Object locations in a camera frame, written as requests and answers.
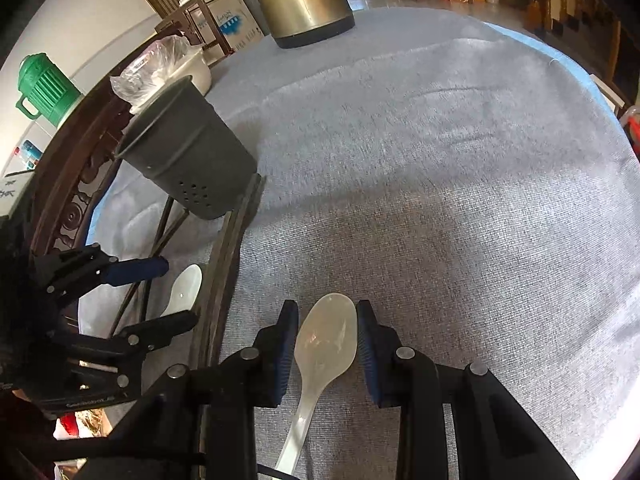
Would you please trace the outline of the dark wooden chopstick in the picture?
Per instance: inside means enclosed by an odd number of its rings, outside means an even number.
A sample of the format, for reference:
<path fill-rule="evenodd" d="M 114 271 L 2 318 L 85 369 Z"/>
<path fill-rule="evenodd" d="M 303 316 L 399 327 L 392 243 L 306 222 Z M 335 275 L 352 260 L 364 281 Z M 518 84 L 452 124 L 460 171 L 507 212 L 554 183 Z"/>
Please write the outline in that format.
<path fill-rule="evenodd" d="M 186 208 L 182 208 L 180 214 L 178 214 L 175 220 L 169 223 L 171 208 L 172 206 L 165 207 L 162 214 L 160 215 L 160 222 L 158 222 L 158 226 L 154 235 L 151 252 L 147 257 L 143 259 L 142 263 L 140 264 L 141 271 L 136 272 L 137 281 L 134 281 L 129 285 L 125 297 L 118 307 L 118 310 L 114 317 L 114 321 L 111 325 L 110 331 L 108 332 L 108 336 L 110 337 L 113 337 L 116 334 L 119 323 L 122 320 L 122 317 L 125 315 L 130 301 L 132 300 L 132 298 L 134 298 L 134 295 L 136 294 L 136 291 L 138 290 L 140 284 L 145 280 L 152 280 L 152 278 L 156 278 L 158 276 L 158 272 L 160 272 L 160 264 L 157 262 L 157 260 L 160 258 L 160 255 L 162 254 L 164 248 L 168 245 L 171 237 L 175 235 L 175 232 L 177 232 L 180 226 L 183 225 L 183 222 L 186 221 L 186 218 L 190 216 L 190 211 L 188 211 Z"/>
<path fill-rule="evenodd" d="M 236 246 L 239 244 L 240 232 L 242 228 L 242 224 L 244 221 L 245 214 L 247 212 L 248 203 L 250 202 L 250 192 L 246 192 L 244 196 L 241 198 L 239 203 L 232 210 L 235 213 L 235 220 L 233 222 L 231 234 L 229 236 L 228 246 L 224 251 L 224 262 L 221 263 L 219 268 L 219 274 L 217 278 L 217 290 L 215 296 L 215 310 L 214 310 L 214 326 L 212 331 L 212 339 L 210 343 L 215 339 L 220 312 L 221 312 L 221 301 L 222 296 L 224 296 L 224 289 L 226 288 L 228 276 L 231 268 L 231 261 L 233 255 L 235 253 Z"/>
<path fill-rule="evenodd" d="M 220 231 L 214 241 L 208 263 L 203 271 L 203 281 L 198 300 L 193 312 L 198 316 L 198 324 L 194 327 L 189 354 L 189 365 L 196 370 L 207 366 L 208 349 L 212 339 L 214 326 L 215 296 L 217 278 L 221 263 L 224 262 L 224 251 L 228 246 L 235 213 L 229 211 L 224 215 Z"/>
<path fill-rule="evenodd" d="M 208 366 L 213 366 L 217 364 L 219 361 L 221 346 L 222 346 L 222 342 L 224 341 L 224 330 L 226 329 L 231 299 L 234 293 L 236 280 L 238 279 L 238 275 L 239 275 L 241 244 L 242 244 L 246 229 L 250 225 L 250 222 L 252 222 L 253 219 L 255 218 L 255 214 L 259 206 L 260 198 L 262 197 L 262 190 L 264 189 L 264 185 L 265 185 L 264 178 L 260 174 L 253 174 L 252 177 L 250 178 L 250 182 L 248 182 L 248 185 L 244 193 L 235 204 L 236 206 L 239 203 L 239 201 L 241 200 L 241 198 L 244 196 L 246 192 L 250 192 L 250 202 L 248 203 L 247 212 L 245 214 L 244 221 L 242 224 L 239 244 L 238 246 L 236 246 L 235 253 L 231 261 L 231 268 L 228 276 L 227 285 L 226 285 L 226 288 L 224 289 L 224 296 L 222 296 L 221 312 L 220 312 L 217 333 L 216 333 L 215 339 L 212 341 L 209 347 Z"/>
<path fill-rule="evenodd" d="M 152 249 L 156 248 L 156 246 L 158 245 L 158 243 L 160 242 L 160 240 L 162 239 L 165 233 L 167 222 L 168 222 L 173 204 L 174 204 L 174 200 L 170 196 L 168 196 L 165 202 L 162 214 L 160 215 L 160 221 L 158 222 L 158 225 L 156 228 Z M 145 281 L 142 285 L 142 292 L 140 292 L 140 295 L 139 295 L 139 307 L 140 307 L 139 321 L 140 322 L 144 322 L 146 320 L 146 312 L 148 312 L 151 286 L 152 286 L 151 281 Z"/>

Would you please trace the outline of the large white plastic spoon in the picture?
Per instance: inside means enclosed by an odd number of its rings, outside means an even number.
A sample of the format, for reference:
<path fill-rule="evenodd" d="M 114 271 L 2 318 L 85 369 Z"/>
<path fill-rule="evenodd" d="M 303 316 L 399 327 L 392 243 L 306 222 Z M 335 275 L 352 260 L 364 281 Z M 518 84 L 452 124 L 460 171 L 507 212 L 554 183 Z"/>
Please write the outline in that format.
<path fill-rule="evenodd" d="M 292 474 L 302 454 L 314 409 L 326 387 L 355 361 L 358 344 L 356 306 L 339 292 L 321 297 L 299 329 L 294 358 L 302 393 L 276 469 Z"/>

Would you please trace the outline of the small white plastic spoon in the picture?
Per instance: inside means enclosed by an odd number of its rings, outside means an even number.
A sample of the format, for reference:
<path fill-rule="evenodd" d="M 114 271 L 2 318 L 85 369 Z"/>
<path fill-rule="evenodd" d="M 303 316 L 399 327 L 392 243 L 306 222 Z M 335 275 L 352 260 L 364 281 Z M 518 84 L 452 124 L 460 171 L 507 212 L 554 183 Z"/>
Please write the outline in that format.
<path fill-rule="evenodd" d="M 203 281 L 203 271 L 198 264 L 187 266 L 171 286 L 168 304 L 162 316 L 172 315 L 193 308 Z"/>

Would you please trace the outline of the dark carved wooden chair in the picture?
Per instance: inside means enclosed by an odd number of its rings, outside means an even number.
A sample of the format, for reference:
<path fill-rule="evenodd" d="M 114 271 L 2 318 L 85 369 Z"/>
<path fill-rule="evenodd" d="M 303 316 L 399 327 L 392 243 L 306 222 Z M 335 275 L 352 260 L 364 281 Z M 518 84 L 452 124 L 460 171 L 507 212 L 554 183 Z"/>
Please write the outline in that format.
<path fill-rule="evenodd" d="M 188 0 L 155 27 L 156 34 L 111 68 L 70 113 L 44 151 L 32 178 L 32 206 L 26 240 L 34 256 L 85 244 L 93 209 L 113 182 L 120 161 L 114 151 L 130 122 L 130 105 L 111 87 L 152 42 L 179 35 L 195 44 L 200 30 L 191 13 L 198 10 L 212 31 L 211 47 L 233 52 L 205 0 Z"/>

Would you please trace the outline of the dark grey utensil holder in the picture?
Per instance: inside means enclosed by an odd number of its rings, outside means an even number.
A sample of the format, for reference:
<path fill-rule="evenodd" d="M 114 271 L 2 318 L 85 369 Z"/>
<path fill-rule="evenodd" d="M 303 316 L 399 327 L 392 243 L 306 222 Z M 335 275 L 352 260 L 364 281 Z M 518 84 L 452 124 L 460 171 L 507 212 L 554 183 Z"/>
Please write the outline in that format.
<path fill-rule="evenodd" d="M 256 159 L 189 76 L 130 120 L 115 156 L 204 220 L 231 210 L 257 172 Z"/>

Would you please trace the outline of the grey table cloth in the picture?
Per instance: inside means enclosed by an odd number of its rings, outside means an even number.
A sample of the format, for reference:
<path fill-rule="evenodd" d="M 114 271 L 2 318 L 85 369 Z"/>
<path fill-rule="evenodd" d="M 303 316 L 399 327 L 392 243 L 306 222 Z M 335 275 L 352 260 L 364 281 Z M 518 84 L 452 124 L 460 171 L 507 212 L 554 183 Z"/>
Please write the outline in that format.
<path fill-rule="evenodd" d="M 639 163 L 589 76 L 445 10 L 360 11 L 213 69 L 266 184 L 222 353 L 285 300 L 367 299 L 433 361 L 484 362 L 578 477 L 639 440 Z"/>

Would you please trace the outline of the green thermos jug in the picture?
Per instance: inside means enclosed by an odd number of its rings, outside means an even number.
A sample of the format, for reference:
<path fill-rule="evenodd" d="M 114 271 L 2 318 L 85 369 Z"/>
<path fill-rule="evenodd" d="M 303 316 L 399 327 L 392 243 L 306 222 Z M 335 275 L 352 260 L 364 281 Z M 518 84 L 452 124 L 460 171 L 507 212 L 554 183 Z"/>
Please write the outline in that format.
<path fill-rule="evenodd" d="M 27 118 L 43 117 L 59 127 L 84 97 L 73 81 L 45 53 L 27 55 L 18 70 L 15 107 Z"/>

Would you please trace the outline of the white bowl with plastic wrap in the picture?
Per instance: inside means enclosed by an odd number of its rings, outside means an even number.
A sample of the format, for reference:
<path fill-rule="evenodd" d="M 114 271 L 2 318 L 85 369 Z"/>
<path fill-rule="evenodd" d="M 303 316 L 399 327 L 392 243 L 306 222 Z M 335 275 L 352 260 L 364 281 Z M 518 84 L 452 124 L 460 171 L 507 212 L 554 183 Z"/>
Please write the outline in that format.
<path fill-rule="evenodd" d="M 213 83 L 203 49 L 186 37 L 171 35 L 152 42 L 119 75 L 111 76 L 110 83 L 115 96 L 129 103 L 135 115 L 165 86 L 183 77 L 190 77 L 202 96 Z"/>

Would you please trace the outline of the white blue chest freezer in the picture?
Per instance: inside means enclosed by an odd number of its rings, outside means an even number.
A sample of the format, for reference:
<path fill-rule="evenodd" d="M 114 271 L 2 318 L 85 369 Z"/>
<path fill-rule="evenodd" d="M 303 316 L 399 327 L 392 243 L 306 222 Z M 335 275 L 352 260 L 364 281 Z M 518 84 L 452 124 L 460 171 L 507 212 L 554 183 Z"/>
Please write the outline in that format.
<path fill-rule="evenodd" d="M 183 6 L 190 0 L 179 0 Z M 234 52 L 265 37 L 244 0 L 204 0 L 221 33 Z"/>

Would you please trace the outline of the gold electric kettle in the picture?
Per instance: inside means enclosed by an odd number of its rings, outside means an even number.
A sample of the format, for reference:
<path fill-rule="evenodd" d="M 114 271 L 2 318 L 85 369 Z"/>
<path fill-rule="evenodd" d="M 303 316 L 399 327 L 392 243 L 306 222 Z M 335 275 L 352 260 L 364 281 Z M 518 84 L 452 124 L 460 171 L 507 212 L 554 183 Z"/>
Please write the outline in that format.
<path fill-rule="evenodd" d="M 258 0 L 273 40 L 282 49 L 309 46 L 355 26 L 347 0 Z"/>

